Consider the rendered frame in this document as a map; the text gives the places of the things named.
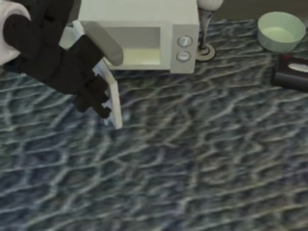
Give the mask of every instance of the green bowl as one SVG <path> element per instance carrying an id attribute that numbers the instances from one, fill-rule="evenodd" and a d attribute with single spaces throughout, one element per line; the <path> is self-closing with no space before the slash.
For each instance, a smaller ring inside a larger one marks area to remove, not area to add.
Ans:
<path id="1" fill-rule="evenodd" d="M 258 41 L 272 52 L 292 51 L 306 34 L 306 26 L 297 17 L 284 12 L 270 12 L 258 20 Z"/>

